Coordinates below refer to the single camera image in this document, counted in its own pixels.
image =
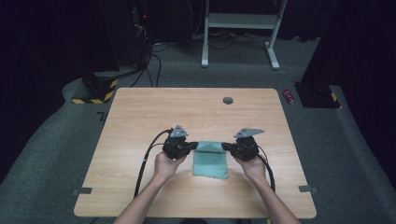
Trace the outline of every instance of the yellow and black tape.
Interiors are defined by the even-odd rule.
[[[111,99],[114,94],[114,90],[116,89],[117,83],[119,82],[118,79],[112,80],[111,82],[104,85],[99,90],[99,97],[73,97],[72,101],[75,104],[83,105],[83,104],[106,104]]]
[[[335,95],[334,92],[332,92],[332,100],[335,101],[335,102],[337,102],[337,96]]]

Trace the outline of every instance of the human hand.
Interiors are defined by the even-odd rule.
[[[265,164],[260,160],[259,156],[256,156],[250,161],[241,161],[234,158],[244,169],[244,173],[250,181],[261,181],[265,180]]]
[[[164,152],[159,153],[155,157],[154,177],[160,178],[162,182],[168,181],[175,175],[177,167],[186,160],[186,157],[172,161]]]

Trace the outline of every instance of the gray bracket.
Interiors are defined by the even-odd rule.
[[[235,138],[244,138],[244,137],[250,137],[253,136],[254,134],[258,133],[264,133],[264,129],[249,129],[249,128],[243,128],[241,131],[236,133],[233,137]]]
[[[91,192],[92,192],[92,188],[74,189],[72,195],[91,194]]]
[[[177,125],[175,129],[170,134],[171,137],[185,137],[189,136],[189,133],[186,132],[180,125]]]

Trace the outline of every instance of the hazard stripe tape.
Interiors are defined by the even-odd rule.
[[[100,104],[105,104],[113,96],[114,90],[116,89],[116,86],[117,86],[118,83],[119,83],[118,79],[116,79],[116,80],[114,80],[114,81],[112,81],[110,83],[109,88],[107,90],[107,94],[105,95],[104,99],[73,98],[72,101],[73,101],[73,103],[78,104],[78,105],[84,105],[84,104],[100,105]]]
[[[334,92],[332,92],[332,100],[335,101],[335,102],[337,102],[337,96],[335,95]]]

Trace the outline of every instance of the forearm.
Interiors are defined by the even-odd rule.
[[[300,223],[297,217],[274,193],[265,178],[251,180],[251,182],[262,197],[262,201],[273,223]]]
[[[115,224],[143,223],[149,208],[166,181],[154,176],[114,221]]]

